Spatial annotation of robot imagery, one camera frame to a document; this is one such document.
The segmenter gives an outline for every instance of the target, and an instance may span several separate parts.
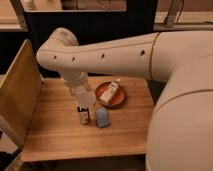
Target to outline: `cable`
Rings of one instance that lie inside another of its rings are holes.
[[[181,9],[180,9],[179,15],[178,15],[178,17],[177,17],[177,21],[176,21],[176,23],[178,23],[178,22],[179,22],[180,16],[181,16],[182,11],[183,11],[183,7],[184,7],[184,0],[182,0]]]

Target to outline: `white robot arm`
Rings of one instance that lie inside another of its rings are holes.
[[[37,53],[67,85],[85,72],[167,82],[155,107],[147,141],[148,171],[213,170],[213,32],[153,33],[78,46],[57,29]]]

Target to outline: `orange plate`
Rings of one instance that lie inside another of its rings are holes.
[[[110,83],[111,82],[104,82],[96,88],[96,91],[95,91],[96,99],[99,101],[101,105],[105,107],[108,107],[108,108],[119,107],[126,99],[126,93],[121,86],[119,86],[114,97],[110,100],[108,104],[100,100],[101,94],[106,90],[106,88],[108,87]]]

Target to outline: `wooden table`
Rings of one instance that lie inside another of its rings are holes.
[[[118,77],[90,77],[93,89]],[[153,102],[143,79],[120,77],[127,94],[119,109],[108,110],[111,126],[98,128],[94,113],[92,123],[83,126],[76,110],[77,102],[70,96],[61,79],[45,79],[34,110],[30,130],[22,152],[23,162],[76,159],[146,152],[148,125]],[[94,109],[100,107],[96,102]]]

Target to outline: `wooden board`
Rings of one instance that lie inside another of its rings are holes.
[[[117,77],[90,77],[92,88]],[[111,126],[97,128],[79,122],[77,103],[61,79],[45,79],[35,108],[22,161],[45,161],[144,154],[153,102],[143,79],[120,77],[127,94],[120,109],[108,110]]]
[[[29,41],[25,41],[0,82],[0,128],[23,146],[41,88],[41,78]]]

